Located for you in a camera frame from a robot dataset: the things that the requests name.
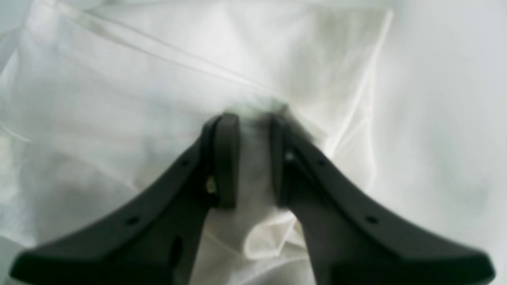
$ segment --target black plastic part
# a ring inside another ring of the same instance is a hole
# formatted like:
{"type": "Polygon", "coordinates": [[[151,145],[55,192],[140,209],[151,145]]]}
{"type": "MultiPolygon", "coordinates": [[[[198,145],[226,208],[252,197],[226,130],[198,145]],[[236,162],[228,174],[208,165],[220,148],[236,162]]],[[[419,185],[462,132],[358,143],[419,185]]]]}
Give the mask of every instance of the black plastic part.
{"type": "Polygon", "coordinates": [[[391,213],[351,183],[310,142],[273,116],[275,198],[302,224],[319,285],[487,284],[488,256],[391,213]]]}
{"type": "Polygon", "coordinates": [[[239,137],[237,117],[211,119],[201,137],[148,189],[93,225],[23,252],[11,276],[37,285],[188,284],[208,210],[235,205],[239,137]],[[221,194],[206,183],[218,165],[221,194]]]}
{"type": "Polygon", "coordinates": [[[239,118],[225,113],[215,128],[213,156],[214,177],[219,208],[236,207],[239,165],[239,118]]]}

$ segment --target white sheet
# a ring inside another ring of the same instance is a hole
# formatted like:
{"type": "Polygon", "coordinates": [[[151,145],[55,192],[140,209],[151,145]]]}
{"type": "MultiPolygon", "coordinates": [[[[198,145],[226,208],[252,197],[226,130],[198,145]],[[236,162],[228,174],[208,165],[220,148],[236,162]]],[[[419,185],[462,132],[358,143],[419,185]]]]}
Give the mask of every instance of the white sheet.
{"type": "Polygon", "coordinates": [[[296,219],[273,204],[263,114],[292,113],[367,189],[389,19],[296,2],[34,1],[0,76],[0,235],[34,246],[105,215],[227,110],[241,116],[238,207],[210,212],[192,284],[313,283],[296,219]]]}
{"type": "Polygon", "coordinates": [[[486,250],[507,284],[507,6],[394,1],[376,70],[370,194],[486,250]]]}

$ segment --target black plastic arm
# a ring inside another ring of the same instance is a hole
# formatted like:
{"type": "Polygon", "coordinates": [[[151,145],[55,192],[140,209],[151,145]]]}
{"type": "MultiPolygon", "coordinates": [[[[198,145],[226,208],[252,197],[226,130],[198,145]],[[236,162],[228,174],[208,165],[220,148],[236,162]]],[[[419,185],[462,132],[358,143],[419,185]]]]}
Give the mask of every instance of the black plastic arm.
{"type": "Polygon", "coordinates": [[[143,193],[71,236],[23,252],[11,276],[37,285],[188,284],[208,210],[235,206],[238,158],[238,117],[211,119],[143,193]]]}
{"type": "Polygon", "coordinates": [[[487,284],[488,256],[403,220],[363,194],[324,154],[271,121],[276,201],[302,224],[319,285],[487,284]]]}

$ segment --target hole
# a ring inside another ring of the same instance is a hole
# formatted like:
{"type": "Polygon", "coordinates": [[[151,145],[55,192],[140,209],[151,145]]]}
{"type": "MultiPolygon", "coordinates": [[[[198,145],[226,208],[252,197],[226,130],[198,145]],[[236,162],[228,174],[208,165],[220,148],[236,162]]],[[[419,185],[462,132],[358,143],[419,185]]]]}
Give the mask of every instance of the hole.
{"type": "Polygon", "coordinates": [[[366,216],[366,221],[372,225],[376,225],[379,223],[379,220],[373,216],[366,216]]]}
{"type": "Polygon", "coordinates": [[[138,222],[139,222],[139,217],[137,217],[137,216],[133,216],[125,221],[127,226],[133,226],[133,225],[137,224],[138,222]]]}
{"type": "Polygon", "coordinates": [[[294,160],[294,153],[287,152],[285,154],[285,160],[288,161],[288,162],[292,162],[294,160]]]}
{"type": "Polygon", "coordinates": [[[169,252],[169,264],[176,267],[183,255],[183,239],[177,236],[172,242],[171,251],[169,252]]]}

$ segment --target white cloth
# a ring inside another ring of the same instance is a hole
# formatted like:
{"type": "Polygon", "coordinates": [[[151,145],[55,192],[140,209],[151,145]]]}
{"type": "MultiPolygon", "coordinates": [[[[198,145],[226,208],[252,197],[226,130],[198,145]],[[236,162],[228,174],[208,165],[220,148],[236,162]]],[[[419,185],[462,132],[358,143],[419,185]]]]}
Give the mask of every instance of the white cloth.
{"type": "Polygon", "coordinates": [[[507,3],[395,1],[376,70],[369,194],[488,252],[507,284],[507,3]]]}
{"type": "Polygon", "coordinates": [[[35,246],[104,216],[231,111],[238,205],[208,215],[192,284],[314,283],[300,225],[273,203],[264,114],[290,113],[367,189],[389,19],[296,2],[35,0],[0,76],[0,236],[35,246]]]}

